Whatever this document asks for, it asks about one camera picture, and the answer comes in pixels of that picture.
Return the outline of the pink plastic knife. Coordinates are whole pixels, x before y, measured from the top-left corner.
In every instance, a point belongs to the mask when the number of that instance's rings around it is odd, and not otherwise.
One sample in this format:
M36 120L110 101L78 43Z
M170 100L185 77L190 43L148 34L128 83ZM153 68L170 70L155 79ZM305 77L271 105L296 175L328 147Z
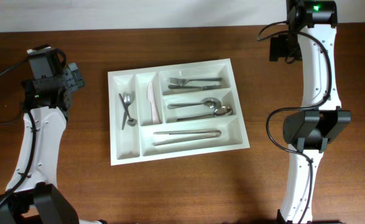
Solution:
M158 111L157 111L157 105L156 105L156 102L155 102L154 88L153 88L153 83L152 82L148 83L147 99L150 102L152 123L153 124L160 124L160 118L159 118L159 114L158 114Z

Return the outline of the steel tablespoon packed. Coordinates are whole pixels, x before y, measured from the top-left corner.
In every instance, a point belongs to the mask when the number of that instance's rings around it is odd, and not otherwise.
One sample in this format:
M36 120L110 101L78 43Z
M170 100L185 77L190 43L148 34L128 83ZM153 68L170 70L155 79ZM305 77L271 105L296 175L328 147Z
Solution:
M214 109L214 111L210 114L204 114L199 116L192 116L187 118L178 118L177 121L188 121L193 119L202 119L207 117L219 117L219 116L229 116L233 112L232 107L230 106L220 106L219 108Z
M219 108L222 105L222 103L220 102L219 99L210 97L210 98L204 98L197 103L169 104L167 106L167 108L172 110L172 109L177 109L177 108L182 108L182 107L198 106L198 105L203 105L203 106L207 106L209 108L215 109L215 108Z

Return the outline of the steel fork packed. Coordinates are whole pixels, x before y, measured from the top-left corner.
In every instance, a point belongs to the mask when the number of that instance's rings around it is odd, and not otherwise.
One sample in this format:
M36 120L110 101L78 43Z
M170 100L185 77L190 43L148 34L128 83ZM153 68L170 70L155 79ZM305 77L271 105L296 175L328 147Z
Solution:
M184 79L184 78L169 78L171 84L174 85L186 85L189 82L221 82L222 78L194 78L194 79Z
M187 85L168 85L170 90L179 90L179 89L197 89L197 90L215 90L222 88L221 85L210 85L210 86L187 86Z

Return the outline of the steel tongs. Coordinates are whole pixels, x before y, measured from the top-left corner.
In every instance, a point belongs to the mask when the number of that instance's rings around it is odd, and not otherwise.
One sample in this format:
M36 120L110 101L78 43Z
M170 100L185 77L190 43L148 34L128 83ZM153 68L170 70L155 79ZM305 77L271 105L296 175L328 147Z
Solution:
M175 144L187 141L197 141L202 139L217 138L220 137L222 132L218 129L214 130L188 130L188 131L161 131L154 132L154 135L187 135L185 138L166 139L164 141L154 142L153 146L163 146L167 144Z

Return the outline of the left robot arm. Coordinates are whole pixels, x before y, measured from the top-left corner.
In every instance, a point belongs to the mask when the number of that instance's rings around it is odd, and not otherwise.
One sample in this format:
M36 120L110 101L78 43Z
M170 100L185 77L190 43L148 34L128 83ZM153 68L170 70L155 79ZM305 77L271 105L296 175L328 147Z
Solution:
M85 83L63 51L43 45L27 51L33 77L22 82L24 135L18 162L0 195L0 223L83 223L57 189L60 142L72 93Z

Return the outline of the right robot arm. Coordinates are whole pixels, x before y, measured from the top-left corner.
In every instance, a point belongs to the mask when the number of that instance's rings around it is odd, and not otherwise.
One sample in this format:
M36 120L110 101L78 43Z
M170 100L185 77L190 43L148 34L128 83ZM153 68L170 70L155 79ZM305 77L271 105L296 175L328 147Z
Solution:
M277 223L312 223L312 198L318 166L327 146L351 122L342 110L335 79L338 24L334 1L287 1L289 28L270 36L271 61L303 62L303 98L284 119L284 148L290 154L287 191Z

